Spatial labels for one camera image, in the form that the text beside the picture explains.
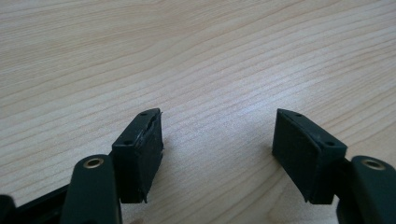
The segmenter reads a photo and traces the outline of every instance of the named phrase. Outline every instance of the wood grain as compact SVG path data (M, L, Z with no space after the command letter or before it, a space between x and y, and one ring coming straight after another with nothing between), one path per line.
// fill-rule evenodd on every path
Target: wood grain
M276 109L396 165L393 0L1 1L0 192L68 183L163 111L148 204L124 223L337 223L271 155Z

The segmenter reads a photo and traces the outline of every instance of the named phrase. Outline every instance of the wooden table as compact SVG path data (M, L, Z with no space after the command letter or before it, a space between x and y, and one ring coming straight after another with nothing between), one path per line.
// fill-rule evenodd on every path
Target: wooden table
M337 223L271 155L276 109L396 166L396 2L2 1L0 192L21 205L163 111L124 223Z

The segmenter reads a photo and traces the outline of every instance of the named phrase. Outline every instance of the table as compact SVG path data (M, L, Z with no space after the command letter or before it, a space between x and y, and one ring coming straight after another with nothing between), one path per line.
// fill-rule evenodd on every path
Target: table
M337 223L271 154L276 109L396 165L396 2L2 1L0 192L70 181L139 112L163 162L124 223Z

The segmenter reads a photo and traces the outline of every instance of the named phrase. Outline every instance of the light wood tabletop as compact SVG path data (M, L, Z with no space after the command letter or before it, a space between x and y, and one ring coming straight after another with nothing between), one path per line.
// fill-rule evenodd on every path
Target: light wood tabletop
M0 2L0 193L70 181L141 111L164 156L124 223L337 223L272 156L276 110L396 166L394 0Z

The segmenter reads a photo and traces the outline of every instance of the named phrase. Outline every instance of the wooden surface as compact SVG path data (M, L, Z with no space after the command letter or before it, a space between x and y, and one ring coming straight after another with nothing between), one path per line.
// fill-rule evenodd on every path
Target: wooden surface
M0 2L0 192L17 205L163 111L163 163L124 223L337 223L271 155L276 109L396 166L396 2Z

